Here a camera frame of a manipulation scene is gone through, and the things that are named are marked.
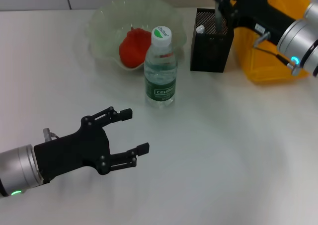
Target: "red object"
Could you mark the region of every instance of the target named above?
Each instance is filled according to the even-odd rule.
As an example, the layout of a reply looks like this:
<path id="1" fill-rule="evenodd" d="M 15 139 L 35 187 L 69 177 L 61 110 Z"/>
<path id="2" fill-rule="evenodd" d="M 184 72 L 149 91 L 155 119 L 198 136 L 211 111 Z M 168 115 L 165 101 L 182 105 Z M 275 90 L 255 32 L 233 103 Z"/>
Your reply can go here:
<path id="1" fill-rule="evenodd" d="M 121 62 L 128 68 L 135 68 L 145 61 L 151 45 L 151 33 L 143 29 L 132 28 L 119 46 Z"/>

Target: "green bottle label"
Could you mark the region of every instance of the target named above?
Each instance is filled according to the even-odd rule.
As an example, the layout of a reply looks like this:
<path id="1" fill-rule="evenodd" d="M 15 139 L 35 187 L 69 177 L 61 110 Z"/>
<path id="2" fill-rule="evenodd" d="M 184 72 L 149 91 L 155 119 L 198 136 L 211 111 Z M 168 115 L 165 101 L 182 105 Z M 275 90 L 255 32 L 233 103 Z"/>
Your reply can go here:
<path id="1" fill-rule="evenodd" d="M 175 93 L 175 81 L 164 85 L 158 85 L 155 83 L 150 82 L 147 78 L 146 80 L 146 94 L 149 98 L 154 101 L 167 101 L 168 99 L 172 98 Z"/>

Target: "clear glass bowl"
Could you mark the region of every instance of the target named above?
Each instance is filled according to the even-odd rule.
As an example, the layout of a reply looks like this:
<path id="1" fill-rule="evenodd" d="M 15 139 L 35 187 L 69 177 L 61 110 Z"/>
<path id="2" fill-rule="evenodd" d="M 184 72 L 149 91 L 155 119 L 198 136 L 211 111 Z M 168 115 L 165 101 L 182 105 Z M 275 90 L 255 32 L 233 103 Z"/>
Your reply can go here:
<path id="1" fill-rule="evenodd" d="M 119 57 L 119 46 L 133 28 L 151 32 L 156 26 L 167 26 L 172 31 L 172 46 L 176 50 L 186 40 L 182 16 L 168 3 L 161 0 L 115 0 L 98 9 L 87 28 L 91 51 L 95 58 L 112 58 L 120 67 L 125 67 Z"/>

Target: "green indicator light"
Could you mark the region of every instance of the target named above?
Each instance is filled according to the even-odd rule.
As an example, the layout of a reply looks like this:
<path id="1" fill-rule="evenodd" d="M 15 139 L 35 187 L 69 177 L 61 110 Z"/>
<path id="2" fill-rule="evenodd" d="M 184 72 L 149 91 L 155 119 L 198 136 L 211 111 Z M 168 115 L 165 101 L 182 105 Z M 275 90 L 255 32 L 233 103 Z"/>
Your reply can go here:
<path id="1" fill-rule="evenodd" d="M 18 190 L 18 191 L 13 192 L 11 195 L 20 194 L 20 193 L 22 193 L 22 191 Z"/>

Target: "blue indicator light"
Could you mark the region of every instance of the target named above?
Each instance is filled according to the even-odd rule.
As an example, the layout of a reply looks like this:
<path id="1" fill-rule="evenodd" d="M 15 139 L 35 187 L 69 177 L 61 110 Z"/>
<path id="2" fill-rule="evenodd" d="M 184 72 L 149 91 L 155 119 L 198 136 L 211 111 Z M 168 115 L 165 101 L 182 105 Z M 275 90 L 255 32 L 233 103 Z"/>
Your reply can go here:
<path id="1" fill-rule="evenodd" d="M 300 63 L 300 60 L 295 56 L 292 57 L 292 61 L 294 61 L 296 65 Z"/>

